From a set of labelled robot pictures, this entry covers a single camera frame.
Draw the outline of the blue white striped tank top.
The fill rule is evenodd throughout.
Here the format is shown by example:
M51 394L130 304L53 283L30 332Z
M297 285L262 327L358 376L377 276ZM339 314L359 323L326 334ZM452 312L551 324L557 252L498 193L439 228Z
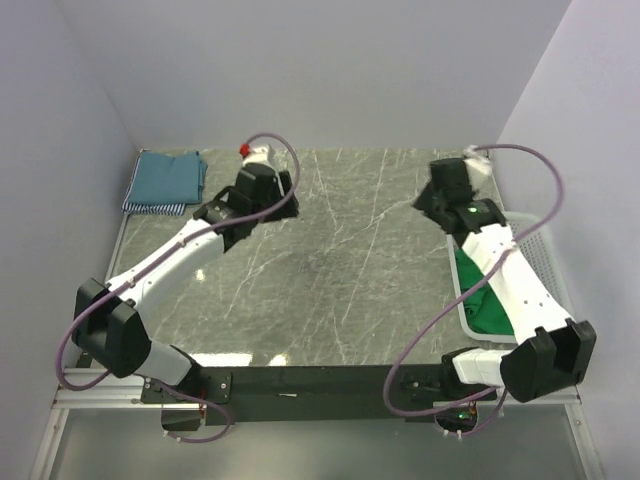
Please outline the blue white striped tank top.
M174 169L176 158L143 151L136 159L126 188L122 211L126 214L179 216L184 213L189 189Z

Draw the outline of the teal blue tank top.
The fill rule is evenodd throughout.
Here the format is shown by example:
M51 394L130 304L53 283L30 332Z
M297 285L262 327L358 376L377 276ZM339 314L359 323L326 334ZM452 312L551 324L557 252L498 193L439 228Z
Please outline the teal blue tank top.
M207 164L198 152L171 156L139 154L126 201L135 205L193 205L201 202Z

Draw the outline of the green tank top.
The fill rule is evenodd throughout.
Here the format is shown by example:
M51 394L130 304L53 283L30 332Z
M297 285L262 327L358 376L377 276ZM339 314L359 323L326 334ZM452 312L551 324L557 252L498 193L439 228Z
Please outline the green tank top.
M455 251L458 281L462 293L475 286L483 274L462 251ZM488 335L513 335L509 318L489 284L480 287L463 301L467 325L475 333Z

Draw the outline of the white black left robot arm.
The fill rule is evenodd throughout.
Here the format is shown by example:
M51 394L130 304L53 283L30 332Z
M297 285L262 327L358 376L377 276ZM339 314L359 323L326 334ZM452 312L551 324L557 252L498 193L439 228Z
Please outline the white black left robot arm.
M165 244L106 283L77 291L75 319L65 338L117 378L148 377L176 401L202 398L201 365L179 348L151 339L145 317L168 290L202 264L227 253L261 223L294 218L298 172L249 161L235 182L201 205Z

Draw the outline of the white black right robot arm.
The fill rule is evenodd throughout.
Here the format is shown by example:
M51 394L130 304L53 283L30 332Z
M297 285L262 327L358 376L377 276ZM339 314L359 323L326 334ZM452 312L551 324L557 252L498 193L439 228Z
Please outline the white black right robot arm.
M513 329L512 350L460 350L442 359L439 387L460 399L474 385L506 389L526 403L580 384L596 343L587 321L577 322L534 272L496 203L477 198L491 174L485 158L447 158L430 165L431 178L415 209L451 235L489 278Z

